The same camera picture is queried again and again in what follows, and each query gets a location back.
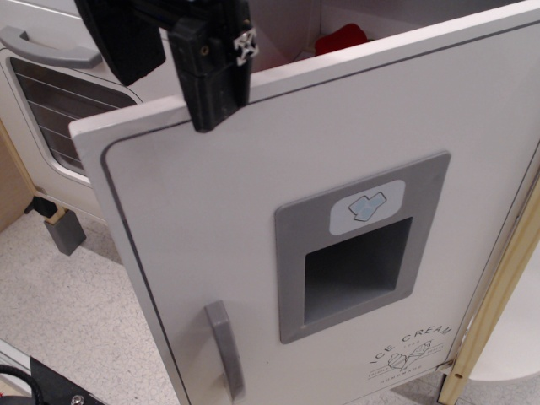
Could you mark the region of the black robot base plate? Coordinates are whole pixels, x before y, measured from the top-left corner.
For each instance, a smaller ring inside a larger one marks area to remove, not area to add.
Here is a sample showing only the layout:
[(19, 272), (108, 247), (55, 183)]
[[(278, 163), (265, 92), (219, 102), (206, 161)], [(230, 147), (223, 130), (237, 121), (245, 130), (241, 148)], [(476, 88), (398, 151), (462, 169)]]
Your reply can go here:
[(53, 369), (30, 357), (30, 369), (2, 364), (1, 376), (12, 376), (30, 388), (30, 396), (1, 396), (1, 404), (89, 404), (103, 405), (98, 397)]

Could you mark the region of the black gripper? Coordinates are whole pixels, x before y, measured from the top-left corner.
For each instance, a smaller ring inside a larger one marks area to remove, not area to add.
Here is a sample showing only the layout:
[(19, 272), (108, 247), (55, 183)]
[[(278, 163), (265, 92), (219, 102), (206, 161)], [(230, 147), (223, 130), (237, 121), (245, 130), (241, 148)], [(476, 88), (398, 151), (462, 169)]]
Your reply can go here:
[[(212, 131), (248, 104), (259, 48), (247, 1), (80, 0), (75, 5), (125, 86), (165, 62), (158, 26), (170, 30), (176, 73), (197, 132)], [(213, 31), (222, 26), (233, 33)]]

